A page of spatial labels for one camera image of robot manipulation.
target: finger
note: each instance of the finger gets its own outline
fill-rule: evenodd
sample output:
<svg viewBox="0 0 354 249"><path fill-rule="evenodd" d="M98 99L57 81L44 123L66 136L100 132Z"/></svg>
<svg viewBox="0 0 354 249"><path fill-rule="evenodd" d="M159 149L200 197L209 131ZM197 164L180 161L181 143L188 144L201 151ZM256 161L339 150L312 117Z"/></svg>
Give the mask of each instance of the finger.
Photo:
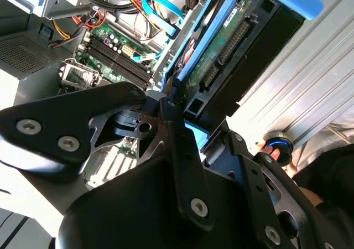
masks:
<svg viewBox="0 0 354 249"><path fill-rule="evenodd" d="M273 157L273 159L278 160L280 156L280 150L276 148L270 155Z"/></svg>
<svg viewBox="0 0 354 249"><path fill-rule="evenodd" d="M256 146L257 146L259 149L264 148L265 145L266 145L266 141L265 141L264 139L261 139L260 141L256 142Z"/></svg>
<svg viewBox="0 0 354 249"><path fill-rule="evenodd" d="M287 173L287 175L290 178L292 178L298 172L298 169L296 168L296 166L293 163L290 163L289 165L286 166L285 172Z"/></svg>
<svg viewBox="0 0 354 249"><path fill-rule="evenodd" d="M267 153L267 154L271 154L273 151L273 147L266 147L266 148L263 148L261 150L261 152L264 152L264 153Z"/></svg>

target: blue ring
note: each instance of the blue ring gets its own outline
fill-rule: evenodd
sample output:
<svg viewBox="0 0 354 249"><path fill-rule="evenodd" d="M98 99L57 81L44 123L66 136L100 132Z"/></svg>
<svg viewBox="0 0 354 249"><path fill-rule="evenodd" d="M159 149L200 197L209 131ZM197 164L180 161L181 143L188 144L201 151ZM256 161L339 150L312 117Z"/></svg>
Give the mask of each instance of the blue ring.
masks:
<svg viewBox="0 0 354 249"><path fill-rule="evenodd" d="M274 141L271 144L269 144L268 147L271 147L272 145L275 145L275 144L284 144L284 145L290 147L290 144L288 142L285 142L285 141Z"/></svg>

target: ventilation grille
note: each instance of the ventilation grille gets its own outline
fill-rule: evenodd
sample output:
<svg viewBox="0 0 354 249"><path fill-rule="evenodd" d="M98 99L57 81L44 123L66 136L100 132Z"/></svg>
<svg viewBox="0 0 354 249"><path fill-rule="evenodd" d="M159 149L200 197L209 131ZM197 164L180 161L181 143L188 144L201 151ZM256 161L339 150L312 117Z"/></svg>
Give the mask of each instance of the ventilation grille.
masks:
<svg viewBox="0 0 354 249"><path fill-rule="evenodd" d="M0 60L22 73L37 71L55 59L55 54L23 34L0 39Z"/></svg>

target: blue drive bracket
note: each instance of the blue drive bracket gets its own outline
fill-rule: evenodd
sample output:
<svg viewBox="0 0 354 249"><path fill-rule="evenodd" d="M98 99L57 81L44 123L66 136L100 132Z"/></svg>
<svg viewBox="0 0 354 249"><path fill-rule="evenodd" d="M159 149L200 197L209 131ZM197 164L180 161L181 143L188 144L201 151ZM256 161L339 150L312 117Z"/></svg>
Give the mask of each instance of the blue drive bracket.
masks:
<svg viewBox="0 0 354 249"><path fill-rule="evenodd" d="M197 142L198 150L200 151L208 142L210 137L209 133L204 129L200 128L199 126L196 126L195 124L188 121L184 121L184 125L188 129L191 129L193 131L195 141Z"/></svg>
<svg viewBox="0 0 354 249"><path fill-rule="evenodd" d="M172 67L174 67L175 63L177 62L180 54L182 53L183 49L185 48L186 44L188 43L188 40L193 33L193 31L196 29L196 27L199 25L202 16L204 15L205 11L208 8L208 5L210 4L212 0L207 0L203 11L200 13L198 18L195 21L195 24L189 31L189 34L186 36L186 39L182 43L181 47L179 48L178 52L174 56L172 62L168 66L164 76L163 76L163 82L162 82L162 88L164 84L166 83L168 79L168 75L170 75L170 71ZM323 10L324 5L321 0L278 0L280 3L284 4L285 6L289 7L290 9L296 11L300 15L302 15L306 19L314 19L316 18ZM214 38L215 34L221 27L221 25L224 23L225 19L227 18L229 12L232 10L232 8L235 6L236 0L225 0L223 5L221 6L218 14L214 18L214 20L211 22L208 30L204 34L203 38L200 40L198 46L196 47L195 51L193 52L192 56L190 57L188 63L184 66L182 69L181 73L178 75L178 79L180 81L183 81L192 69L195 67L203 53L205 52L206 48Z"/></svg>

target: black knob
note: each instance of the black knob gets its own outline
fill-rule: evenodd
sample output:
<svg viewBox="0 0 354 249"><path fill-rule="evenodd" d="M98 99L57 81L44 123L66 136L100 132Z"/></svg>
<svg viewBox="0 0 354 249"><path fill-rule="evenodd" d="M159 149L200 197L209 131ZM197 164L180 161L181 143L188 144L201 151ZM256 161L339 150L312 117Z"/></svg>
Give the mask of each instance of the black knob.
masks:
<svg viewBox="0 0 354 249"><path fill-rule="evenodd" d="M283 132L271 132L264 136L264 140L266 141L265 147L273 147L273 149L279 149L280 156L277 162L281 166L286 166L291 163L293 160L292 152L293 152L293 143L292 141L286 137Z"/></svg>

